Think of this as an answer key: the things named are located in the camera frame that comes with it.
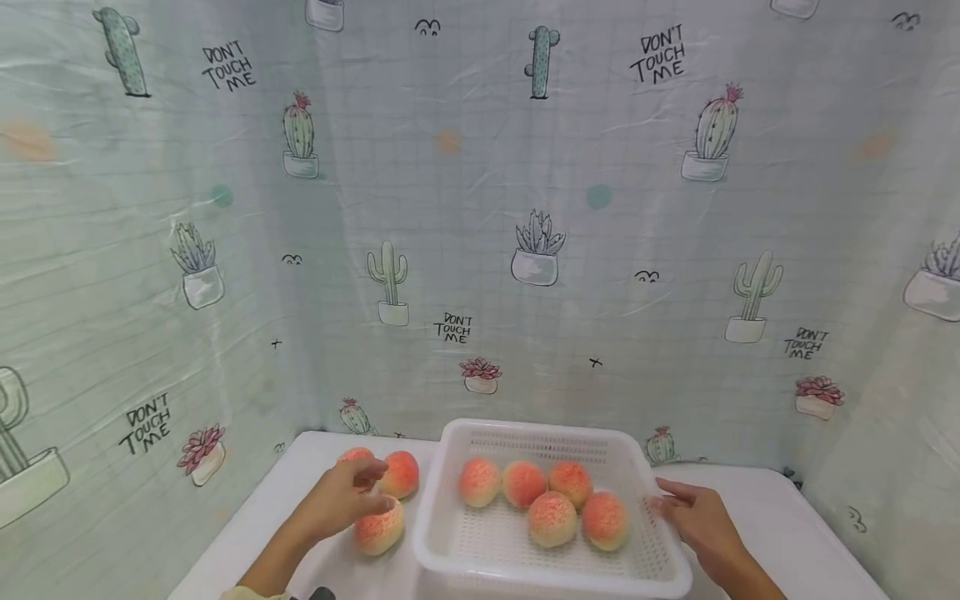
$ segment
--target pink flower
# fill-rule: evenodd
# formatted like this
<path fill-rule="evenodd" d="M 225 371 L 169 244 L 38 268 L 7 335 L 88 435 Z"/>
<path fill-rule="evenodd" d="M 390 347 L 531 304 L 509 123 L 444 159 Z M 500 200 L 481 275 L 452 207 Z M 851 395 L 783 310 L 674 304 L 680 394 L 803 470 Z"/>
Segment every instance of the pink flower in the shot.
<path fill-rule="evenodd" d="M 192 473 L 200 466 L 200 461 L 210 452 L 213 452 L 213 448 L 217 446 L 220 438 L 224 437 L 226 432 L 227 429 L 221 427 L 220 423 L 193 432 L 187 443 L 183 445 L 183 458 L 180 459 L 177 466 L 186 467 L 187 475 Z"/>
<path fill-rule="evenodd" d="M 815 396 L 824 402 L 840 406 L 845 395 L 829 377 L 822 375 L 807 377 L 797 382 L 797 396 Z"/>
<path fill-rule="evenodd" d="M 490 380 L 503 374 L 499 367 L 482 356 L 471 358 L 466 363 L 460 363 L 460 368 L 464 370 L 464 377 L 466 378 L 480 377 Z"/>

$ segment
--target succulent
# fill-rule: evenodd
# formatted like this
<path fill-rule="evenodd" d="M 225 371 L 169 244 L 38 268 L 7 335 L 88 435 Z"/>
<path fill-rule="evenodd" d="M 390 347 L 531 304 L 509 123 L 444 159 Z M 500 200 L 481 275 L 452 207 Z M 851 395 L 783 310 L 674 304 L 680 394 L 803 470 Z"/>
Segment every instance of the succulent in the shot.
<path fill-rule="evenodd" d="M 553 233 L 553 221 L 546 212 L 531 211 L 530 223 L 516 228 L 516 242 L 530 254 L 556 256 L 565 241 L 565 233 Z"/>
<path fill-rule="evenodd" d="M 924 259 L 924 271 L 960 281 L 960 233 L 953 238 L 950 245 L 936 244 L 930 246 L 930 253 Z"/>
<path fill-rule="evenodd" d="M 177 247 L 170 249 L 170 253 L 183 272 L 190 275 L 212 267 L 217 249 L 212 240 L 204 242 L 194 224 L 177 223 Z"/>

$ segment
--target teal dot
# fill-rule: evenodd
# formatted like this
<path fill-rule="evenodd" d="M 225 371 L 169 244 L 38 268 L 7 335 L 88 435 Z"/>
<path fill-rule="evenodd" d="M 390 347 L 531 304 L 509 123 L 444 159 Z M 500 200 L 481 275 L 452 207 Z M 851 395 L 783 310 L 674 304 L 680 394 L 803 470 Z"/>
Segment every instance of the teal dot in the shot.
<path fill-rule="evenodd" d="M 210 190 L 210 200 L 221 208 L 226 208 L 233 204 L 233 192 L 222 183 L 214 185 L 213 189 Z"/>
<path fill-rule="evenodd" d="M 587 190 L 587 204 L 593 210 L 606 208 L 607 205 L 612 202 L 612 200 L 613 190 L 610 189 L 609 185 L 604 185 L 601 183 L 599 185 L 594 185 Z"/>

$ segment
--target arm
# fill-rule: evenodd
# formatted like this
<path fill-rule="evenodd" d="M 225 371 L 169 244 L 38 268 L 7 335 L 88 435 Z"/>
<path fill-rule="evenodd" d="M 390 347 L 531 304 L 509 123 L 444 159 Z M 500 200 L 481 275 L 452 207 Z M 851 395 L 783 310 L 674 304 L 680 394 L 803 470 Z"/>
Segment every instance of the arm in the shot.
<path fill-rule="evenodd" d="M 786 600 L 743 545 L 716 490 L 659 478 L 657 483 L 672 495 L 651 498 L 651 504 L 677 528 L 704 572 L 731 600 Z"/>

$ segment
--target white pot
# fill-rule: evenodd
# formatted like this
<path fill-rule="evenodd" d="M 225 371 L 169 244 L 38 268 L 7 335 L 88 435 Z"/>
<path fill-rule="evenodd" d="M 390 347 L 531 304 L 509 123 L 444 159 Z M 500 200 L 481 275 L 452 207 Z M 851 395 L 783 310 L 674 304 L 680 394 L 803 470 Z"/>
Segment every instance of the white pot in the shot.
<path fill-rule="evenodd" d="M 213 451 L 200 459 L 200 464 L 190 473 L 193 485 L 198 488 L 203 487 L 213 476 L 213 473 L 220 469 L 220 465 L 224 463 L 225 458 L 227 458 L 227 449 L 224 448 L 223 443 L 217 442 L 217 445 L 213 446 Z"/>
<path fill-rule="evenodd" d="M 464 377 L 464 385 L 471 392 L 490 395 L 496 392 L 496 379 L 481 379 L 480 377 Z"/>
<path fill-rule="evenodd" d="M 209 306 L 224 296 L 224 280 L 217 265 L 199 273 L 183 276 L 183 294 L 186 303 L 194 310 Z"/>
<path fill-rule="evenodd" d="M 0 483 L 0 529 L 13 523 L 70 483 L 56 448 L 30 459 L 30 466 Z"/>
<path fill-rule="evenodd" d="M 741 317 L 730 317 L 727 321 L 727 332 L 724 338 L 728 342 L 737 344 L 755 344 L 763 337 L 763 328 L 767 326 L 767 320 L 760 317 L 756 321 L 745 321 Z"/>
<path fill-rule="evenodd" d="M 960 281 L 920 269 L 903 290 L 903 301 L 944 321 L 960 321 Z"/>
<path fill-rule="evenodd" d="M 410 323 L 410 305 L 406 302 L 388 304 L 381 300 L 376 304 L 376 311 L 380 314 L 380 322 L 394 327 L 405 327 Z"/>
<path fill-rule="evenodd" d="M 816 396 L 797 396 L 797 410 L 817 419 L 830 420 L 833 416 L 833 405 Z"/>
<path fill-rule="evenodd" d="M 517 249 L 510 263 L 514 279 L 530 285 L 549 286 L 557 282 L 557 257 L 547 254 L 532 254 Z"/>
<path fill-rule="evenodd" d="M 306 0 L 306 22 L 328 32 L 343 31 L 343 0 L 337 0 L 336 4 L 329 4 L 322 0 Z"/>
<path fill-rule="evenodd" d="M 817 11 L 820 0 L 770 0 L 770 8 L 780 14 L 808 19 Z"/>
<path fill-rule="evenodd" d="M 727 172 L 727 160 L 730 157 L 700 158 L 697 151 L 691 150 L 684 155 L 680 167 L 680 176 L 691 181 L 720 181 Z"/>
<path fill-rule="evenodd" d="M 320 174 L 320 160 L 317 158 L 317 155 L 310 155 L 307 158 L 297 158 L 294 156 L 294 153 L 289 150 L 284 150 L 283 170 L 287 172 L 287 175 L 312 180 Z"/>

